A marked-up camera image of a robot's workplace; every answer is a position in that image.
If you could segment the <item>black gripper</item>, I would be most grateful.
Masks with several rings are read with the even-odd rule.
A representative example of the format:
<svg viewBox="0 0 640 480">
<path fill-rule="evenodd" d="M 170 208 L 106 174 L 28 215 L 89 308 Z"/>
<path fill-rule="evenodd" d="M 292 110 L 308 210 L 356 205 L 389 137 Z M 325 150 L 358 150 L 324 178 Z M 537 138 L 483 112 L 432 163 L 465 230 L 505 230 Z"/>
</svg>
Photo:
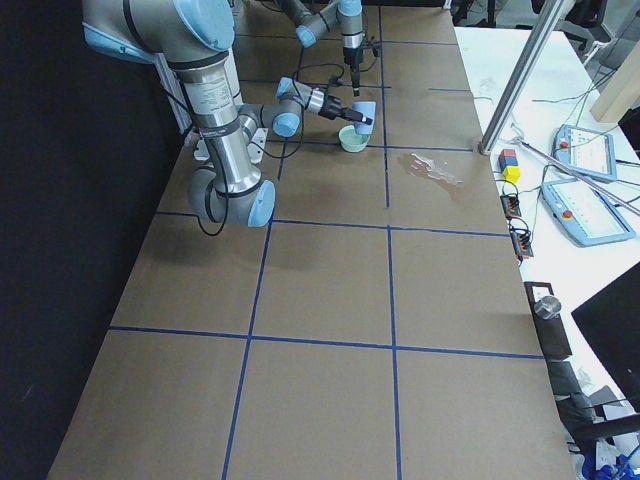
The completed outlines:
<svg viewBox="0 0 640 480">
<path fill-rule="evenodd" d="M 351 85 L 353 95 L 360 95 L 360 64 L 361 64 L 361 48 L 360 47 L 344 47 L 343 48 L 344 63 L 351 70 Z"/>
<path fill-rule="evenodd" d="M 319 115 L 329 120 L 341 118 L 364 125 L 373 124 L 373 119 L 369 115 L 351 108 L 345 108 L 338 97 L 325 97 L 319 110 Z"/>
</svg>

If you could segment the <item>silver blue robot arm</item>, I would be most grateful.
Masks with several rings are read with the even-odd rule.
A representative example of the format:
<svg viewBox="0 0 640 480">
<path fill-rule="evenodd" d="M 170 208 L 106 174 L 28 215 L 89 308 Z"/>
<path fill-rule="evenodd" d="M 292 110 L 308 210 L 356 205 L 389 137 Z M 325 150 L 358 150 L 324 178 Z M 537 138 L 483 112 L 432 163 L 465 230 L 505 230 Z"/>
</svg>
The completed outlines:
<svg viewBox="0 0 640 480">
<path fill-rule="evenodd" d="M 177 76 L 206 151 L 189 188 L 190 205 L 201 220 L 248 227 L 269 222 L 276 190 L 249 151 L 257 130 L 292 137 L 310 112 L 351 121 L 359 135 L 373 131 L 375 103 L 347 107 L 289 77 L 278 84 L 277 103 L 242 103 L 233 90 L 237 73 L 229 60 L 235 23 L 226 1 L 86 1 L 83 27 L 95 51 L 137 63 L 163 55 Z"/>
<path fill-rule="evenodd" d="M 312 13 L 298 0 L 275 1 L 275 5 L 293 22 L 296 36 L 304 48 L 315 45 L 334 27 L 339 27 L 344 63 L 349 67 L 353 94 L 359 97 L 365 41 L 362 2 L 330 1 L 317 13 Z"/>
</svg>

